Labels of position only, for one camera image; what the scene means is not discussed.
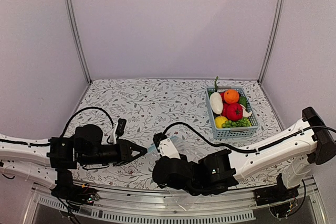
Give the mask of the clear zip top bag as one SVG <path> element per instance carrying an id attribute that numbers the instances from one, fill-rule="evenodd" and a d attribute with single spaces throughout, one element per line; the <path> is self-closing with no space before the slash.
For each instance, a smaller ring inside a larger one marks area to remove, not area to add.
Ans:
<path id="1" fill-rule="evenodd" d="M 205 157 L 208 154 L 208 149 L 204 149 L 196 145 L 195 143 L 185 141 L 181 137 L 172 136 L 172 143 L 176 147 L 177 151 L 185 155 L 188 161 L 198 162 L 201 158 Z M 152 143 L 148 148 L 148 153 L 145 155 L 146 159 L 149 161 L 150 165 L 155 165 L 159 160 L 160 155 L 156 147 Z M 192 207 L 195 205 L 199 196 L 191 196 L 189 193 L 185 192 L 182 189 L 169 188 L 163 185 L 156 185 L 158 189 L 165 190 L 173 198 L 173 202 L 178 205 L 184 211 L 191 211 Z"/>

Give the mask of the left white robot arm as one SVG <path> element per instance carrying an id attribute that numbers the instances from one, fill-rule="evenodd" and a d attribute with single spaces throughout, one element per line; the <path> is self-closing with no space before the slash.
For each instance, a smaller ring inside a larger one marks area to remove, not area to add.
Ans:
<path id="1" fill-rule="evenodd" d="M 71 137 L 52 137 L 39 140 L 1 137 L 1 158 L 17 159 L 53 169 L 87 168 L 90 165 L 123 166 L 144 156 L 148 150 L 129 140 L 120 139 L 103 144 L 100 127 L 87 124 L 75 129 Z"/>

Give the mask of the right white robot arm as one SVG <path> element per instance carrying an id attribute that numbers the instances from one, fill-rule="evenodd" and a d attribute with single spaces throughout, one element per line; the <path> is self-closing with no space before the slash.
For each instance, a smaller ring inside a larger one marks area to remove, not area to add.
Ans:
<path id="1" fill-rule="evenodd" d="M 178 152 L 163 131 L 153 137 L 160 158 L 152 179 L 161 188 L 184 190 L 192 196 L 218 195 L 263 169 L 292 159 L 290 168 L 280 173 L 276 185 L 271 187 L 271 196 L 282 201 L 297 196 L 309 165 L 321 165 L 335 157 L 334 132 L 314 108 L 307 107 L 301 119 L 272 137 L 242 148 L 209 143 L 221 150 L 192 162 Z"/>

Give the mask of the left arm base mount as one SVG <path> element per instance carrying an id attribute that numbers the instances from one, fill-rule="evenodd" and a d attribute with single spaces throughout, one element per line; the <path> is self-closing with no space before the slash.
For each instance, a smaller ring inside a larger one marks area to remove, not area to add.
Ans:
<path id="1" fill-rule="evenodd" d="M 71 223 L 80 223 L 74 211 L 79 211 L 83 205 L 92 206 L 100 199 L 98 191 L 90 187 L 89 183 L 75 185 L 72 172 L 67 169 L 56 168 L 57 178 L 51 195 L 65 207 Z"/>

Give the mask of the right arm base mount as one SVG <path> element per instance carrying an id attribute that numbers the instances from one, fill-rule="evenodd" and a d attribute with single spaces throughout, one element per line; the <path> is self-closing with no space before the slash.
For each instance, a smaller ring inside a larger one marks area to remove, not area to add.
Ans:
<path id="1" fill-rule="evenodd" d="M 305 199 L 307 196 L 306 183 L 302 179 L 303 185 L 303 199 L 300 205 L 297 205 L 298 202 L 298 188 L 300 185 L 295 186 L 294 188 L 286 188 L 282 180 L 282 173 L 280 173 L 276 178 L 277 183 L 273 186 L 268 186 L 260 189 L 255 189 L 253 191 L 254 198 L 257 206 L 269 205 L 276 202 L 284 202 L 286 200 L 293 199 L 288 203 L 287 207 L 282 207 L 280 205 L 270 207 L 270 213 L 277 219 L 288 218 L 296 214 L 304 205 Z"/>

